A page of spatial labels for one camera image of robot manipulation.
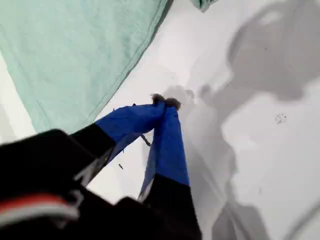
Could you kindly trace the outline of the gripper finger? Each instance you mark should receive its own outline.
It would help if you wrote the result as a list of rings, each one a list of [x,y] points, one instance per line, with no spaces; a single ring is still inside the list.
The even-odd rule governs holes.
[[[164,104],[164,116],[156,124],[139,200],[160,213],[181,220],[196,220],[175,98],[154,98]]]
[[[165,98],[160,94],[153,94],[151,98],[151,104],[115,109],[71,136],[92,155],[111,161],[141,135],[153,130],[163,118]]]

